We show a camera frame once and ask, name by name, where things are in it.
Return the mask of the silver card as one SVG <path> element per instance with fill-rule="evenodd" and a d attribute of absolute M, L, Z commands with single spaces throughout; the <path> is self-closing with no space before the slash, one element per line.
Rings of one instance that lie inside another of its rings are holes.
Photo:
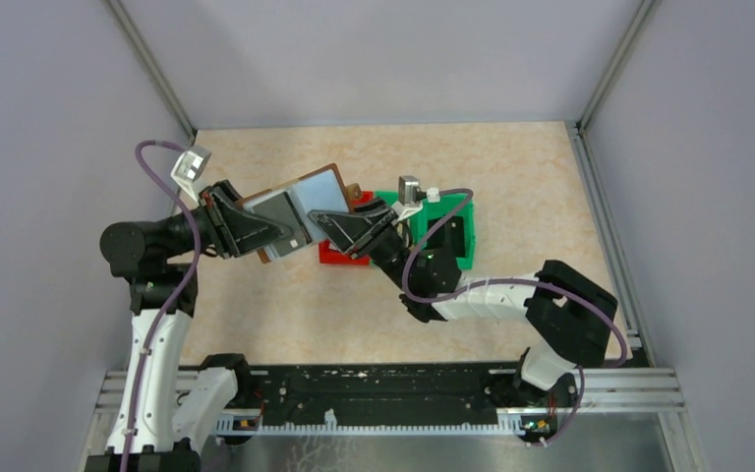
<path fill-rule="evenodd" d="M 288 191 L 268 192 L 246 200 L 243 202 L 243 208 L 272 220 L 282 230 L 281 236 L 262 249 L 269 262 L 304 249 L 313 242 L 297 203 Z"/>

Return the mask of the aluminium frame rail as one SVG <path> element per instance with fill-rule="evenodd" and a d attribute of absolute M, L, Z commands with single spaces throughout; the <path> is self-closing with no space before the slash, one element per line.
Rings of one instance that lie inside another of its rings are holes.
<path fill-rule="evenodd" d="M 588 369 L 550 397 L 518 396 L 513 363 L 266 366 L 214 424 L 223 438 L 258 436 L 526 436 L 578 414 L 680 412 L 670 369 Z"/>

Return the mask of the green bin with black cards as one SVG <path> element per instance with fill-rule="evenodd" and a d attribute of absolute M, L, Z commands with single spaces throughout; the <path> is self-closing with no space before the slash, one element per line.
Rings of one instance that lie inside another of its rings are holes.
<path fill-rule="evenodd" d="M 413 217 L 414 241 L 422 237 L 446 214 L 458 207 L 467 197 L 465 192 L 446 195 L 436 203 L 425 202 L 423 209 Z M 425 249 L 449 247 L 458 267 L 469 270 L 474 265 L 476 233 L 474 204 L 467 203 L 427 240 Z"/>

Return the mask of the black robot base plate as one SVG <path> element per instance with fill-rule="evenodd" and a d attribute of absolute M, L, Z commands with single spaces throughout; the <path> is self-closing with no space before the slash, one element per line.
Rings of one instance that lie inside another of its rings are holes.
<path fill-rule="evenodd" d="M 265 426 L 315 426 L 327 411 L 344 427 L 492 425 L 504 408 L 559 417 L 577 397 L 564 375 L 548 392 L 508 362 L 252 366 L 230 409 L 260 410 Z"/>

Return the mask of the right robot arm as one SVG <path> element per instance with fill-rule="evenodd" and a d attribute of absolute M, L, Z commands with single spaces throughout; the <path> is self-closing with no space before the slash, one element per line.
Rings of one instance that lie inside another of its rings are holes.
<path fill-rule="evenodd" d="M 428 229 L 415 246 L 398 234 L 404 206 L 374 199 L 353 212 L 312 210 L 310 220 L 343 254 L 368 256 L 401 291 L 407 311 L 422 323 L 463 319 L 518 321 L 540 337 L 520 360 L 514 391 L 539 405 L 557 381 L 575 369 L 622 365 L 627 341 L 615 324 L 618 302 L 600 285 L 562 261 L 547 260 L 521 277 L 465 275 L 447 247 L 428 240 L 472 201 L 463 200 Z"/>

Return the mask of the green bin with gold cards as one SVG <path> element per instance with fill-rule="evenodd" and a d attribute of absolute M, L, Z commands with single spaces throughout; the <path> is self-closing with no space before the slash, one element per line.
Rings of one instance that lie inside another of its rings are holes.
<path fill-rule="evenodd" d="M 423 198 L 414 204 L 402 204 L 394 191 L 374 191 L 373 197 L 383 200 L 397 213 L 396 231 L 406 243 L 407 248 L 412 250 L 429 229 L 428 224 L 431 216 L 435 214 L 435 205 L 438 200 Z"/>

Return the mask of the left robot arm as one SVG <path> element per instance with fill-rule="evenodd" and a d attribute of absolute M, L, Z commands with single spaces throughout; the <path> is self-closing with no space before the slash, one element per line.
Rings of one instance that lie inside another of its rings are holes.
<path fill-rule="evenodd" d="M 240 258 L 292 235 L 285 223 L 238 205 L 226 181 L 199 192 L 198 207 L 157 221 L 124 221 L 100 237 L 113 276 L 127 281 L 132 347 L 123 399 L 104 451 L 87 471 L 199 471 L 203 449 L 227 404 L 241 407 L 256 382 L 241 354 L 202 363 L 185 400 L 177 399 L 183 344 L 195 315 L 198 264 L 207 249 Z"/>

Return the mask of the red plastic bin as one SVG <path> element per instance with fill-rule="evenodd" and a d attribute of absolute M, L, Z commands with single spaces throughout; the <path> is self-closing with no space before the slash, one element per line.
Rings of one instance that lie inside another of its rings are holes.
<path fill-rule="evenodd" d="M 351 207 L 357 207 L 368 203 L 374 198 L 375 194 L 372 191 L 364 191 L 355 189 L 352 187 L 349 192 L 349 203 Z M 368 256 L 363 256 L 359 259 L 352 259 L 337 250 L 335 246 L 331 244 L 329 240 L 321 241 L 318 245 L 319 262 L 322 265 L 330 266 L 369 266 L 371 259 Z"/>

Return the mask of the brown leather card holder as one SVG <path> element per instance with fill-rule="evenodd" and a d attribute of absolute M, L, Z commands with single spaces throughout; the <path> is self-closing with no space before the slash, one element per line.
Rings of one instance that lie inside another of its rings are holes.
<path fill-rule="evenodd" d="M 352 210 L 346 186 L 336 163 L 330 163 L 284 184 L 244 197 L 239 200 L 239 205 L 243 207 L 244 201 L 274 191 L 288 191 L 296 201 L 302 219 L 313 238 L 313 242 L 308 247 L 326 240 L 319 228 L 310 221 L 308 213 L 311 210 L 342 212 L 350 212 Z M 258 254 L 264 264 L 285 258 L 269 262 L 262 249 L 258 250 Z"/>

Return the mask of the black VIP card stack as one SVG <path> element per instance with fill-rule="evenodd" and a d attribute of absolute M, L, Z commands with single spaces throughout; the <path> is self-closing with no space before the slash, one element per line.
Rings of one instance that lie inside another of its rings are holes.
<path fill-rule="evenodd" d="M 457 259 L 465 258 L 467 250 L 464 218 L 451 217 L 428 239 L 426 248 L 448 248 Z"/>

